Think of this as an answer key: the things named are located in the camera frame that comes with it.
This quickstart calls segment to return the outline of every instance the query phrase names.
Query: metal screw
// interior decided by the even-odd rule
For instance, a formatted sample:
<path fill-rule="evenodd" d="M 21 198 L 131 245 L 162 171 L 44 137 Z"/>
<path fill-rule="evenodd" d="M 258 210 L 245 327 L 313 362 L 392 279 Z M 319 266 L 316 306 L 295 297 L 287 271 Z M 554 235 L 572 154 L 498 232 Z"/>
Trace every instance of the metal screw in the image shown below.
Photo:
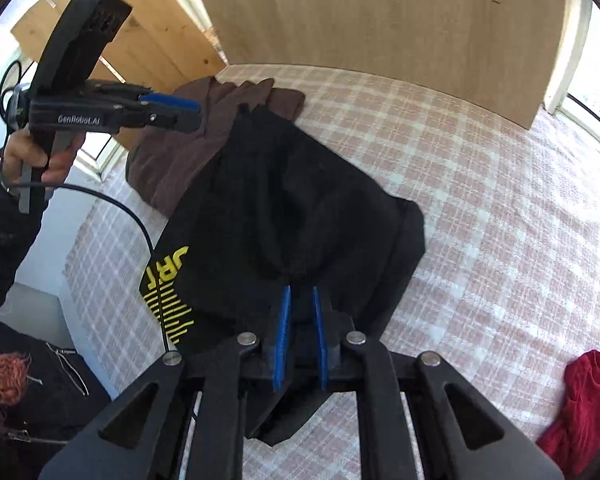
<path fill-rule="evenodd" d="M 180 355 L 180 352 L 176 352 L 175 350 L 171 350 L 162 356 L 162 362 L 167 366 L 179 365 L 181 361 L 182 355 Z"/>
<path fill-rule="evenodd" d="M 357 330 L 353 330 L 347 334 L 347 342 L 352 345 L 362 345 L 366 342 L 366 335 Z"/>
<path fill-rule="evenodd" d="M 423 352 L 420 359 L 425 366 L 438 366 L 442 362 L 440 356 L 431 350 Z"/>
<path fill-rule="evenodd" d="M 258 337 L 253 332 L 242 332 L 238 335 L 238 343 L 242 346 L 255 345 Z"/>

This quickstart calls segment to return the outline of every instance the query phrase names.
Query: yellow graphic print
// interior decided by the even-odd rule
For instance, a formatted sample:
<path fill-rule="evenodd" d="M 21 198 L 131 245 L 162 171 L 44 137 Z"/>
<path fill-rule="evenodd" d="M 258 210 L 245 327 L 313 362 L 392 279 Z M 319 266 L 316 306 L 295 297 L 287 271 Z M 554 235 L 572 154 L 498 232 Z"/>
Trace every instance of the yellow graphic print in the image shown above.
<path fill-rule="evenodd" d="M 163 262 L 157 262 L 158 283 L 155 281 L 154 270 L 151 267 L 146 268 L 148 279 L 147 289 L 149 293 L 142 298 L 146 301 L 156 319 L 164 325 L 167 336 L 175 345 L 180 342 L 180 337 L 187 333 L 187 327 L 193 325 L 193 320 L 182 321 L 182 317 L 191 313 L 191 309 L 178 299 L 178 295 L 173 290 L 173 280 L 178 270 L 182 266 L 182 256 L 187 254 L 189 246 L 179 248 L 172 256 L 166 256 Z M 162 315 L 164 320 L 160 319 L 158 309 L 158 290 L 160 287 L 160 300 L 162 302 Z"/>

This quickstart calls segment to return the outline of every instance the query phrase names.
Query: black t-shirt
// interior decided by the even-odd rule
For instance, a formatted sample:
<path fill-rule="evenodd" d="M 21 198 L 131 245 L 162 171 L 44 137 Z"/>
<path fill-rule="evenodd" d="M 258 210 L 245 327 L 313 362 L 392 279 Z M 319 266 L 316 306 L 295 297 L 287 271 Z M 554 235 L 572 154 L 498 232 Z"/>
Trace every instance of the black t-shirt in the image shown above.
<path fill-rule="evenodd" d="M 165 326 L 185 354 L 261 326 L 286 285 L 294 324 L 310 322 L 320 286 L 357 330 L 380 336 L 423 254 L 415 203 L 257 107 L 241 110 L 225 147 L 192 181 L 140 291 L 157 314 L 160 284 Z M 258 434 L 269 444 L 291 436 L 327 397 L 295 386 Z"/>

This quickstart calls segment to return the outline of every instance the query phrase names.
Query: bed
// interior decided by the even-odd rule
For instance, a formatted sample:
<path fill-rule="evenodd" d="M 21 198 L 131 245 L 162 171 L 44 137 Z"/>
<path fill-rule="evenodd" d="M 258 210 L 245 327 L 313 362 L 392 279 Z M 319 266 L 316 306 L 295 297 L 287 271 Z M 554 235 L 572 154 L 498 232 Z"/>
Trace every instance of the bed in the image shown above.
<path fill-rule="evenodd" d="M 426 254 L 382 341 L 406 354 L 441 353 L 536 439 L 560 406 L 567 362 L 600 349 L 600 145 L 544 110 L 527 131 L 365 73 L 246 64 L 218 79 L 267 77 L 306 94 L 303 130 L 424 213 Z M 158 240 L 166 219 L 126 184 L 124 160 L 102 190 Z M 132 220 L 96 202 L 66 262 L 72 335 L 117 391 L 162 352 L 138 293 L 147 259 Z M 359 474 L 353 394 L 333 395 L 273 449 L 245 443 L 246 479 Z"/>

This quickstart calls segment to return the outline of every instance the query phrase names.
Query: red cloth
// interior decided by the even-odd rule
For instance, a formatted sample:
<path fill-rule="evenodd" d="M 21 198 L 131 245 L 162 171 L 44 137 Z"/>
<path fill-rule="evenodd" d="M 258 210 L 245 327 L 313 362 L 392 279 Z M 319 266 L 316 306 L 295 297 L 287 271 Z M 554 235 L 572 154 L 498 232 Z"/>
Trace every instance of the red cloth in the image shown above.
<path fill-rule="evenodd" d="M 538 446 L 573 478 L 600 449 L 600 352 L 591 350 L 564 371 L 564 406 Z"/>

